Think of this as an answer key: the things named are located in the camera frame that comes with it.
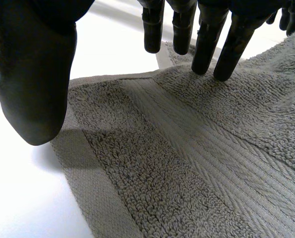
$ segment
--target terry loop texture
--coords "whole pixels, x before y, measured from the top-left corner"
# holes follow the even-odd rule
[[[70,83],[52,145],[94,237],[294,238],[295,34],[225,83],[164,55]]]

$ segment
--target fabric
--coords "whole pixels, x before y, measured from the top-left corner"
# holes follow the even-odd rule
[[[171,44],[72,80],[52,145],[96,238],[295,238],[295,33],[224,83]]]

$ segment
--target black rubber fingertip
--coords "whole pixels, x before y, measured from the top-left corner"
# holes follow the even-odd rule
[[[149,25],[144,23],[144,47],[148,53],[156,54],[161,49],[163,23]]]
[[[292,33],[295,32],[295,14],[291,14],[290,22],[288,23],[286,35],[290,36]]]
[[[192,28],[178,28],[174,26],[174,51],[179,55],[186,55],[189,51]]]
[[[277,12],[273,13],[267,20],[266,20],[266,23],[271,25],[274,23],[275,21],[275,18],[276,18],[276,15],[277,15]]]

